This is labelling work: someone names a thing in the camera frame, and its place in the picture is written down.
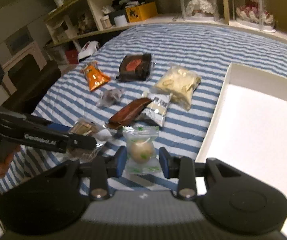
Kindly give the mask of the clear round pastry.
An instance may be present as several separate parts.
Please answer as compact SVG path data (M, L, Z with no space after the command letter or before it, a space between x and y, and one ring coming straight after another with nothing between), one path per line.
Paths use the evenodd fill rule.
M127 148L126 171L135 175L161 172L154 146L159 126L123 126L122 132Z

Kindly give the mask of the clear square biscuit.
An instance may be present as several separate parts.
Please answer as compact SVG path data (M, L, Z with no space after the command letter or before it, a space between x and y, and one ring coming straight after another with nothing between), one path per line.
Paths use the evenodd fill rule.
M116 132L105 125L100 125L94 121L80 118L74 126L69 130L73 134L92 137L96 141L96 146L92 150L85 150L82 148L69 147L69 154L78 158L81 162L89 163L98 155L103 146L111 141Z

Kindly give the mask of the white beige labelled snack pack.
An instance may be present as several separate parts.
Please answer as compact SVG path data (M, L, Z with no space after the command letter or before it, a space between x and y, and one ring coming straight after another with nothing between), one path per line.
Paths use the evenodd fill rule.
M171 103L172 94L155 94L148 91L142 93L143 98L148 98L151 102L141 112L142 120L149 120L163 127L167 115L168 107Z

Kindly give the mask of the small orange snack pack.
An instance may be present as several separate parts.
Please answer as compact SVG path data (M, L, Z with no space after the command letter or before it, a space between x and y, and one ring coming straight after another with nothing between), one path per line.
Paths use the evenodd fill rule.
M86 81L88 82L90 92L95 91L96 89L98 89L99 87L103 86L104 84L108 83L111 80L109 76L104 74L98 68L97 61L91 61L80 72L84 75Z

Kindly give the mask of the brown wrapped snack bar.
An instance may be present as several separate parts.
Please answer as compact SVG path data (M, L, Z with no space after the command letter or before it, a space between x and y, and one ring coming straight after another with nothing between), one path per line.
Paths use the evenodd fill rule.
M128 126L151 102L149 98L133 100L109 119L108 127L119 129L122 126Z

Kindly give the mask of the dark chair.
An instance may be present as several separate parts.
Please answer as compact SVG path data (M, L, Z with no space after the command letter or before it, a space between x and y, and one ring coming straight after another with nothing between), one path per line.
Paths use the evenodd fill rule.
M55 61L39 68L35 60L24 60L8 71L16 91L2 104L14 112L31 114L52 85L61 77Z

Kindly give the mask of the clear wrapped dark candy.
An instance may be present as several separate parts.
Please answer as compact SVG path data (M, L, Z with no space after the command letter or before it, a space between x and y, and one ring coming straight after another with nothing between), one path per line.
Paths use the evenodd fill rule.
M124 89L110 89L103 92L101 98L96 102L98 108L107 108L112 105L118 104L121 101Z

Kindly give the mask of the blue white striped quilt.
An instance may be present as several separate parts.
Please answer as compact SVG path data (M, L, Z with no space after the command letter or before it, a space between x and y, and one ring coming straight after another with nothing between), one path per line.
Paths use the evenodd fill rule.
M57 80L37 105L34 115L70 126L80 117L105 123L132 100L152 87L174 63L195 71L201 83L189 111L178 105L169 108L157 147L195 158L209 127L224 76L231 63L242 63L287 78L287 44L230 28L192 24L152 24L132 27L94 53L99 69L111 77L118 74L123 58L150 53L154 69L147 81L111 80L90 92L80 72L85 63ZM107 108L96 102L104 91L124 89L121 101Z

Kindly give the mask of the red box under shelf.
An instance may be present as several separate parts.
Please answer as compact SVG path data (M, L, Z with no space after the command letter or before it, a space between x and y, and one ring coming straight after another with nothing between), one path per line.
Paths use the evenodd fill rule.
M65 56L69 64L78 64L78 51L77 50L67 50L65 51Z

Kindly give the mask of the clear bag pale chips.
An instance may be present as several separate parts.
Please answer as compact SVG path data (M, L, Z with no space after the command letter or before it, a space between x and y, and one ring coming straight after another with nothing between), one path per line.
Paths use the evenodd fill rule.
M171 63L169 70L150 90L160 94L171 94L171 102L189 111L193 93L200 83L201 76L195 71Z

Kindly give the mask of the black red pastry pack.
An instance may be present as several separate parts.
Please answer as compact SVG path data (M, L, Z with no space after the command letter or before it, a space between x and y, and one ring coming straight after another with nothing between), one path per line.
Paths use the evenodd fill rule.
M152 69L152 55L126 55L116 79L120 82L146 81Z

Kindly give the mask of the small lidded jar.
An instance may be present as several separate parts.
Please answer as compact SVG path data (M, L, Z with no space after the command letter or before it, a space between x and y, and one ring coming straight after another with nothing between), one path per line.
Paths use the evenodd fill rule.
M112 27L112 24L110 22L110 18L108 15L101 17L101 24L104 29L109 29Z

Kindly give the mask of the white cylinder container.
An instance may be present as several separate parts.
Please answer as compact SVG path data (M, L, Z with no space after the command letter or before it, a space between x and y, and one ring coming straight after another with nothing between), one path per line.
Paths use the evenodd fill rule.
M128 21L125 15L119 15L114 18L116 27L123 27L128 25Z

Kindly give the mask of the white dress doll case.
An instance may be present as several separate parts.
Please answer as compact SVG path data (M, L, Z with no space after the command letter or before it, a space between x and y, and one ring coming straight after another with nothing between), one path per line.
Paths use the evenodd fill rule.
M219 20L217 0L180 0L184 21L216 22Z

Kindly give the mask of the wooden headboard shelf unit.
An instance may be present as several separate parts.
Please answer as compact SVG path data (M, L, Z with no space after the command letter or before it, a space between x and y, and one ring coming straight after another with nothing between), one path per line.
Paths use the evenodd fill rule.
M79 39L103 33L127 29L137 24L153 23L194 23L227 26L249 33L261 35L287 43L287 0L269 0L269 7L275 17L275 32L267 33L239 24L233 18L233 1L217 0L219 20L216 22L184 21L180 0L144 0L143 2L121 1L121 5L113 8L113 0L67 0L45 18L44 22L52 38L53 46L67 42L77 43ZM155 2L158 15L145 21L130 23L126 7ZM112 27L104 29L101 17L108 15ZM125 15L128 25L116 27L114 18Z

